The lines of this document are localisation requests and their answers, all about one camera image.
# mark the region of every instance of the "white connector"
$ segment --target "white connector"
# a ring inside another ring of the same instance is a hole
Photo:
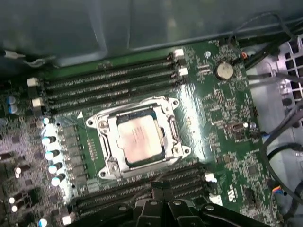
[[[44,104],[42,98],[32,99],[32,105],[33,107],[43,106]]]
[[[188,75],[188,69],[187,68],[179,69],[179,75],[180,76],[187,76]]]
[[[178,57],[183,57],[184,56],[184,51],[182,49],[177,49],[174,51],[174,57],[178,58]]]
[[[28,87],[36,87],[38,85],[39,85],[39,81],[37,78],[32,77],[32,78],[27,79]]]
[[[214,174],[208,173],[208,174],[204,174],[204,176],[207,182],[217,183],[217,178],[215,178]]]

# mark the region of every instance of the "black cable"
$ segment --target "black cable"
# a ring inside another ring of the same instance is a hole
[[[303,152],[303,147],[301,144],[298,144],[298,143],[288,143],[288,144],[285,144],[283,146],[280,146],[276,149],[274,149],[273,151],[271,151],[268,155],[267,155],[267,158],[268,160],[270,161],[273,156],[275,156],[277,153],[283,151],[283,150],[287,150],[287,149],[292,149],[294,151],[300,151],[300,152]]]
[[[303,193],[303,181],[301,181],[295,188],[294,193],[301,197],[301,194]],[[294,214],[296,213],[297,209],[299,207],[299,203],[297,200],[292,200],[292,203],[290,205],[290,208],[286,214],[283,215],[284,222],[287,222],[290,218],[294,217]]]
[[[274,16],[275,18],[278,19],[279,24],[281,26],[281,28],[283,29],[283,31],[292,39],[296,39],[296,36],[288,29],[288,27],[286,26],[285,22],[283,21],[283,19],[280,17],[279,14],[275,13],[275,12],[265,12],[265,13],[261,13],[257,16],[252,17],[251,19],[249,19],[248,21],[245,21],[244,23],[242,23],[239,27],[237,27],[235,30],[233,30],[233,32],[231,33],[231,35],[228,37],[227,43],[228,46],[235,51],[238,54],[242,54],[242,51],[236,47],[234,47],[232,45],[232,38],[236,35],[236,33],[238,33],[239,30],[241,30],[243,27],[245,27],[246,25],[250,24],[251,22],[258,20],[262,17],[268,17],[268,16]]]
[[[285,130],[290,128],[294,123],[303,118],[303,111],[297,112],[283,127],[279,130],[274,130],[273,133],[269,136],[269,138],[264,142],[263,146],[260,149],[261,157],[266,165],[269,173],[273,176],[273,178],[279,182],[282,189],[287,192],[293,199],[297,200],[299,203],[303,204],[303,200],[297,196],[291,189],[289,189],[277,176],[274,169],[270,165],[269,159],[267,158],[267,147],[277,138],[279,137]]]
[[[295,26],[293,26],[290,31],[295,35],[299,35],[303,33],[303,20],[299,21]],[[250,56],[245,62],[244,66],[246,70],[254,67],[260,61],[262,61],[266,56],[270,55],[272,52],[276,51],[276,49],[282,45],[283,43],[289,40],[288,35],[279,36],[277,39],[273,40],[270,44],[262,48],[256,54]]]
[[[247,75],[247,79],[248,80],[256,80],[256,79],[267,79],[271,77],[270,73],[263,73],[263,74],[258,74],[258,75]],[[299,78],[297,76],[290,76],[288,74],[284,74],[284,73],[277,73],[276,77],[278,79],[287,79],[290,80],[292,82],[297,82],[297,83],[303,83],[303,78]]]

